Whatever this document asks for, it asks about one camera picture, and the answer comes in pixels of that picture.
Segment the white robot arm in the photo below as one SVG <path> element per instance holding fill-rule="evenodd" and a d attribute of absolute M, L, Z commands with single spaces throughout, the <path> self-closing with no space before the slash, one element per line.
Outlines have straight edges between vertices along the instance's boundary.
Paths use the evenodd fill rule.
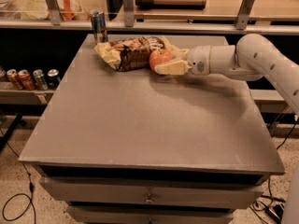
<path fill-rule="evenodd" d="M 173 51 L 173 55 L 173 60 L 157 64 L 153 71 L 159 75 L 221 74 L 244 81 L 265 77 L 299 115 L 299 65 L 262 35 L 244 35 L 236 46 L 197 46 Z"/>

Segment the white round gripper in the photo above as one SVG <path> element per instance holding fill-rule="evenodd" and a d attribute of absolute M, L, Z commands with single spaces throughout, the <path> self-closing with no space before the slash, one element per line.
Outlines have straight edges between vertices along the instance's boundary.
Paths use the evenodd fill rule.
<path fill-rule="evenodd" d="M 157 64 L 154 71 L 159 75 L 180 76 L 186 74 L 190 66 L 192 74 L 207 76 L 210 74 L 210 52 L 210 46 L 197 46 L 190 51 L 188 49 L 171 50 L 173 58 L 181 60 Z"/>

